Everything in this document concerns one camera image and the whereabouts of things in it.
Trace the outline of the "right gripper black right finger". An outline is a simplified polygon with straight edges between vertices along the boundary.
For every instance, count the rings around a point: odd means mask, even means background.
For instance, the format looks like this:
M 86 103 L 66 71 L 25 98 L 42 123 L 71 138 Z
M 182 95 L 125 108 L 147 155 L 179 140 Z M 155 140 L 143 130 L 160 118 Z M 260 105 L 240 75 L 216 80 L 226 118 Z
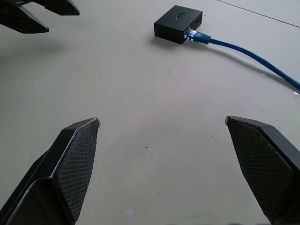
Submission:
M 300 151 L 274 126 L 225 119 L 242 174 L 272 225 L 300 225 Z

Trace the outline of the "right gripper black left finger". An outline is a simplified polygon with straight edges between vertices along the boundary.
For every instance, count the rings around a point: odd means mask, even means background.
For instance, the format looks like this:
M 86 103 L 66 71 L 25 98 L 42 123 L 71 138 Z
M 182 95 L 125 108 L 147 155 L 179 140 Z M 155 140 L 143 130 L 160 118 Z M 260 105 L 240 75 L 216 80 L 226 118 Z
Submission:
M 75 225 L 89 187 L 99 118 L 59 133 L 0 210 L 0 225 Z

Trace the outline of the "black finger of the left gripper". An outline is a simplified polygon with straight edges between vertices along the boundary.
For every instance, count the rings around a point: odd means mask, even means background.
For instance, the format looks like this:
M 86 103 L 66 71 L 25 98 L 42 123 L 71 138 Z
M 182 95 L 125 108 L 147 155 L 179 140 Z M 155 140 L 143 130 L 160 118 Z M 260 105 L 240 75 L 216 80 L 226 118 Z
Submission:
M 20 33 L 47 33 L 49 28 L 23 5 L 34 0 L 0 0 L 0 24 Z
M 32 0 L 58 15 L 80 15 L 80 10 L 72 0 Z

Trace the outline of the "small black box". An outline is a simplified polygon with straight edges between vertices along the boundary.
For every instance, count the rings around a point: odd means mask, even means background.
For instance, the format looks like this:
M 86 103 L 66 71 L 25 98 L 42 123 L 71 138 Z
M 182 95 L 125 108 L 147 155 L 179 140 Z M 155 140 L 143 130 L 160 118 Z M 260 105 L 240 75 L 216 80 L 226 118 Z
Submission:
M 177 44 L 183 44 L 186 32 L 202 24 L 203 11 L 175 5 L 154 23 L 154 35 Z

